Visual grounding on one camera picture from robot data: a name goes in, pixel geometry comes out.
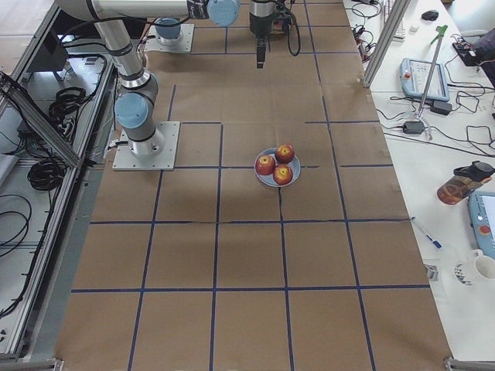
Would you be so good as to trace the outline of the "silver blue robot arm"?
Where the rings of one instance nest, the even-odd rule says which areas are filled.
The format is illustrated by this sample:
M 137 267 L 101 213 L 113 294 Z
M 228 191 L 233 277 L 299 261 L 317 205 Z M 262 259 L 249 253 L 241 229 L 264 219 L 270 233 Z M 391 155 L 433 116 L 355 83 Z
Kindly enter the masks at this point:
M 155 21 L 155 34 L 158 39 L 165 41 L 178 39 L 181 33 L 181 24 L 178 19 L 160 18 Z
M 58 1 L 68 15 L 92 22 L 118 68 L 123 95 L 116 101 L 114 115 L 128 138 L 133 155 L 158 154 L 166 143 L 152 119 L 158 82 L 146 69 L 131 43 L 124 18 L 157 19 L 157 29 L 180 30 L 178 18 L 209 19 L 226 27 L 237 19 L 239 1 Z

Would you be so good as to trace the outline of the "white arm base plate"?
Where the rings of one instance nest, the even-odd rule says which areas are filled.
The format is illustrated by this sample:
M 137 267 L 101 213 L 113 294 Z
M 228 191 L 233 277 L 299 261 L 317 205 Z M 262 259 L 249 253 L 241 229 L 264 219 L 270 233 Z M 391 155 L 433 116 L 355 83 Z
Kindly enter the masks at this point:
M 179 121 L 159 121 L 155 133 L 147 141 L 136 142 L 122 131 L 119 141 L 126 144 L 116 149 L 112 168 L 115 171 L 172 171 L 176 163 Z

